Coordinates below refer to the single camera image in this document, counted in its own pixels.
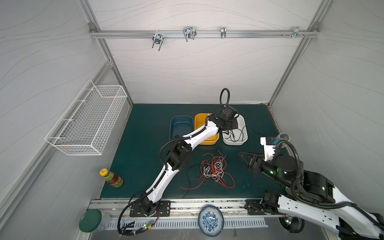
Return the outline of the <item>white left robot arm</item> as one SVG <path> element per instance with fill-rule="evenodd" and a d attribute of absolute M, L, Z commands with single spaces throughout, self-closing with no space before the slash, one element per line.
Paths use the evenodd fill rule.
<path fill-rule="evenodd" d="M 128 227 L 121 225 L 122 217 L 127 209 L 139 204 L 145 215 L 159 214 L 158 205 L 163 193 L 174 176 L 190 162 L 193 150 L 206 139 L 215 136 L 220 131 L 233 129 L 237 124 L 238 111 L 229 106 L 230 91 L 227 88 L 223 88 L 220 96 L 224 92 L 227 92 L 226 103 L 220 100 L 221 109 L 214 114 L 208 115 L 203 126 L 181 137 L 176 136 L 161 147 L 159 159 L 163 164 L 163 168 L 153 184 L 137 200 L 129 203 L 120 213 L 117 222 L 117 233 L 120 237 L 133 236 L 145 231 L 140 229 L 128 232 Z"/>

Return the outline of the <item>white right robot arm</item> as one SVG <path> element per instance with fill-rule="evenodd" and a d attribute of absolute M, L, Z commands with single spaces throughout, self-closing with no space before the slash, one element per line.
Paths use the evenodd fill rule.
<path fill-rule="evenodd" d="M 304 170 L 294 145 L 287 140 L 261 138 L 264 153 L 240 152 L 248 170 L 279 183 L 286 194 L 265 191 L 259 201 L 248 201 L 249 215 L 282 215 L 281 224 L 292 230 L 292 219 L 316 224 L 341 240 L 382 240 L 384 218 L 369 213 L 347 198 L 325 176 Z"/>

